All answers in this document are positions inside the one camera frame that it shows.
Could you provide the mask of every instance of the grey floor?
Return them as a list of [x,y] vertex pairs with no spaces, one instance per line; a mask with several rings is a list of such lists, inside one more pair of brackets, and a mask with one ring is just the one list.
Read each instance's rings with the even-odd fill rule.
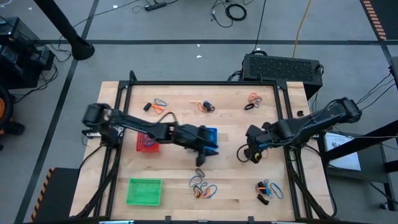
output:
[[[72,24],[89,16],[97,0],[57,0]],[[96,13],[121,6],[127,0],[100,0]],[[144,1],[96,16],[88,32],[88,40],[255,40],[263,0],[255,0],[246,8],[248,17],[229,29],[211,21],[210,7],[214,0],[180,0],[163,9],[133,14],[131,8]],[[294,40],[307,0],[267,0],[261,40]],[[59,32],[44,16],[33,0],[13,0],[0,7],[0,15],[18,16],[41,39],[56,40]],[[227,24],[223,10],[216,10],[220,22]],[[83,32],[85,22],[76,27]],[[301,40],[377,40],[361,6],[360,0],[315,0],[300,33]],[[296,57],[316,59],[325,66],[324,86],[319,91],[318,107],[330,100],[347,96],[361,98],[385,77],[388,62],[378,45],[299,45]],[[134,70],[139,80],[226,80],[240,68],[244,54],[252,44],[156,44],[95,45],[92,58],[77,63],[60,119],[50,143],[39,181],[25,216],[29,221],[42,181],[51,167],[77,168],[85,147],[81,143],[81,117],[87,104],[97,100],[101,82],[126,80]],[[259,45],[269,55],[291,57],[293,45]],[[391,55],[398,55],[398,46],[389,45]],[[60,58],[66,57],[57,53]],[[56,63],[59,75],[46,90],[37,91],[15,107],[15,118],[26,125],[23,135],[2,136],[0,152],[0,222],[14,222],[28,186],[32,170],[42,148],[45,135],[68,73],[76,62],[70,59]],[[376,96],[370,97],[364,105]],[[396,88],[388,91],[377,103],[364,111],[360,122],[341,125],[343,131],[364,134],[397,119]],[[397,147],[394,142],[386,144]],[[386,149],[387,160],[398,159],[398,151]],[[398,175],[391,175],[398,192]],[[397,212],[378,209],[383,196],[361,181],[330,177],[338,213],[342,220],[353,222],[392,223]]]

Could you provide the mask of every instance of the green plastic bin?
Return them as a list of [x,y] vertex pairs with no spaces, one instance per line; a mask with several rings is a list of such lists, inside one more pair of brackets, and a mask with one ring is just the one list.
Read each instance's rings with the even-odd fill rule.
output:
[[159,206],[162,194],[162,180],[160,179],[130,179],[127,190],[128,205]]

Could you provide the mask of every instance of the orange and black hazard tape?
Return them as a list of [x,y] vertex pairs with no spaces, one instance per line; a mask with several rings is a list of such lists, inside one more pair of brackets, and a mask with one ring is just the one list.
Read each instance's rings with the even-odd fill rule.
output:
[[54,167],[49,169],[49,172],[47,173],[47,176],[45,177],[45,180],[44,180],[44,183],[42,186],[42,190],[40,191],[39,198],[37,199],[35,207],[32,212],[32,215],[30,216],[30,222],[33,222],[36,218],[37,211],[39,211],[40,203],[43,201],[45,189],[47,188],[47,186],[49,184],[50,177],[51,177],[52,173],[54,172],[54,170],[55,170]]
[[370,1],[363,1],[366,10],[372,20],[374,28],[376,28],[377,33],[379,34],[380,39],[386,40],[386,33],[384,32],[383,26],[381,25],[379,18],[377,18],[376,12],[374,11],[372,4]]

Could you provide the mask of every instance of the white paper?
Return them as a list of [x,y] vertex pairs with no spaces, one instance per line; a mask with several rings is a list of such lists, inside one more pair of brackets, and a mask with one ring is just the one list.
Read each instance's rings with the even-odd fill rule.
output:
[[[332,150],[335,147],[338,147],[344,143],[351,141],[353,138],[349,138],[346,136],[342,136],[340,134],[334,133],[326,133],[325,135],[325,144],[326,150]],[[341,157],[335,160],[330,161],[330,164],[339,167],[342,169],[351,169],[351,170],[361,170],[361,165],[359,164],[358,153],[354,152],[345,157]]]

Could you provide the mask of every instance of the red plastic bin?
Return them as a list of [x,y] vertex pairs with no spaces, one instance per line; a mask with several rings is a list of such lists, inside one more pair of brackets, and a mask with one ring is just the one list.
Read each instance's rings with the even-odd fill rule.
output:
[[136,150],[137,152],[159,152],[159,143],[146,134],[138,133]]

